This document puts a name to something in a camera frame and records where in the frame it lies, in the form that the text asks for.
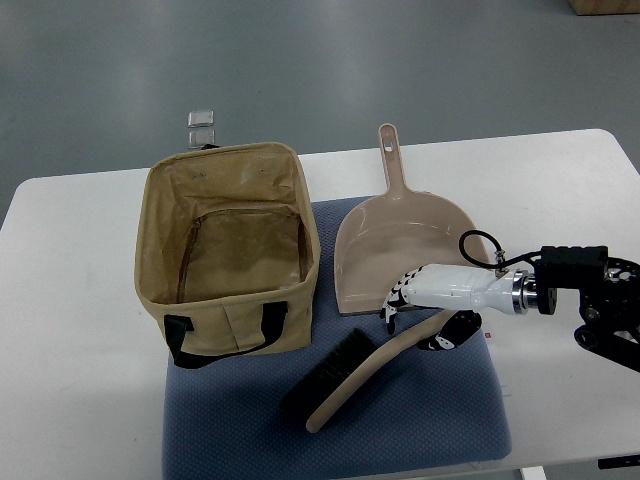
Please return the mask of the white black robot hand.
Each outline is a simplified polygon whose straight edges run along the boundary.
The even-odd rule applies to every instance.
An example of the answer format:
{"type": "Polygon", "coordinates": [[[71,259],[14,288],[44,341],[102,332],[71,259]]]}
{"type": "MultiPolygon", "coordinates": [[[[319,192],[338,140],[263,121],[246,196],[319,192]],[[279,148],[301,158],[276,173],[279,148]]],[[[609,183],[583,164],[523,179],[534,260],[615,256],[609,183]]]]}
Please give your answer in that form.
{"type": "Polygon", "coordinates": [[[480,329],[479,311],[495,309],[523,315],[537,306],[534,275],[526,270],[497,277],[475,267],[429,264],[405,273],[391,288],[380,316],[387,332],[395,332],[395,317],[403,307],[441,308],[455,315],[441,329],[418,342],[423,350],[451,350],[480,329]]]}

